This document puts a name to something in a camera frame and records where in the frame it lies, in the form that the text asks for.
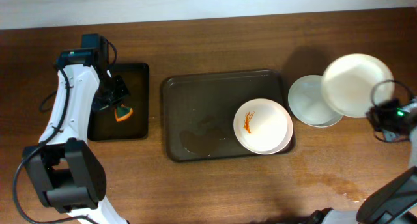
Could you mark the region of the orange and green sponge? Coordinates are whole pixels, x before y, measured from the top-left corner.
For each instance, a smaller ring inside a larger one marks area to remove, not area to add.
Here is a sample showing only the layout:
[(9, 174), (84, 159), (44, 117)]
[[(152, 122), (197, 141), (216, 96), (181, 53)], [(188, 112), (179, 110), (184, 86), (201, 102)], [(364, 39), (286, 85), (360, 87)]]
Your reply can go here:
[(114, 114), (115, 120), (117, 122), (122, 122), (131, 117), (133, 114), (133, 109), (131, 107), (125, 106), (124, 104), (121, 104), (115, 108)]

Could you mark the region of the white plate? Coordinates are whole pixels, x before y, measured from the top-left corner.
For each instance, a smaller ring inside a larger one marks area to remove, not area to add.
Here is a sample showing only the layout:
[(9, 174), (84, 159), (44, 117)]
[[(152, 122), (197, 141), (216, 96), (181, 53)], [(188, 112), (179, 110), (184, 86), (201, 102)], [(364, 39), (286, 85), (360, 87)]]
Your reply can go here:
[(289, 146), (293, 122), (281, 104), (257, 98), (238, 108), (233, 119), (233, 130), (244, 148), (255, 154), (269, 155)]
[(317, 128), (333, 126), (343, 118), (324, 100), (321, 84), (322, 76), (301, 77), (291, 85), (287, 97), (293, 115), (304, 124)]
[(321, 92), (326, 103), (336, 112), (352, 118), (364, 118), (373, 106), (389, 100), (395, 90), (394, 77), (385, 63), (366, 54), (344, 55), (324, 71)]

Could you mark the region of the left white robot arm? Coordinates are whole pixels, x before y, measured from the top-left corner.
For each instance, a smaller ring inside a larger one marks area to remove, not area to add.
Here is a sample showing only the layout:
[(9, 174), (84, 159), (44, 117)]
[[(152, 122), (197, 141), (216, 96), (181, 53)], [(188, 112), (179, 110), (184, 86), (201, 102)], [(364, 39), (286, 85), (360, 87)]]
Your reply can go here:
[(100, 34), (82, 36), (81, 47), (55, 62), (58, 89), (48, 125), (35, 146), (25, 147), (17, 172), (26, 170), (41, 204), (68, 214), (67, 221), (126, 223), (106, 197), (105, 170), (88, 146), (90, 114), (112, 109), (118, 122), (133, 113), (129, 91), (111, 75), (114, 45)]

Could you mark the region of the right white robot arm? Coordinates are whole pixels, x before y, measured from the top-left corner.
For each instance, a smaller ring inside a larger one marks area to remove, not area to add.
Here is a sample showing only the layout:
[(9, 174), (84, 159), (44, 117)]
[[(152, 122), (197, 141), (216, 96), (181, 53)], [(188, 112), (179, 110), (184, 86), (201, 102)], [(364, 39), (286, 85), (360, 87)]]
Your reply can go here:
[(383, 186), (352, 212), (332, 208), (316, 210), (306, 223), (416, 223), (409, 212), (416, 206), (416, 99), (401, 105), (398, 99), (373, 106), (366, 117), (384, 142), (395, 143), (405, 136), (411, 144), (409, 168)]

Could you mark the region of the black water tray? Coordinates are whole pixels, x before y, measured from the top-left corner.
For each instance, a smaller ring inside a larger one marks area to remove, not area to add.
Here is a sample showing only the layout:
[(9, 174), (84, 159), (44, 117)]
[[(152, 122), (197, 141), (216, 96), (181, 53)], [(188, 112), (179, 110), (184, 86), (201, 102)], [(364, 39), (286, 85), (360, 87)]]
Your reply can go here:
[(146, 63), (115, 65), (112, 75), (120, 75), (130, 95), (123, 104), (133, 109), (126, 120), (116, 121), (114, 110), (91, 112), (88, 139), (91, 141), (119, 141), (144, 139), (148, 134), (149, 66)]

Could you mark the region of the brown serving tray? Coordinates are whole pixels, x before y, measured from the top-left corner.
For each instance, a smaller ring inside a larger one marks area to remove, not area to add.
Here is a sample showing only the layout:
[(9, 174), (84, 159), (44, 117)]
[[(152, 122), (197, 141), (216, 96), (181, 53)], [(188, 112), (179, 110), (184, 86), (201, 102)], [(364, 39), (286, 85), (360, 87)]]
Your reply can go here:
[(278, 71), (246, 70), (173, 76), (162, 85), (165, 151), (175, 162), (253, 156), (235, 136), (233, 119), (249, 100), (287, 107)]

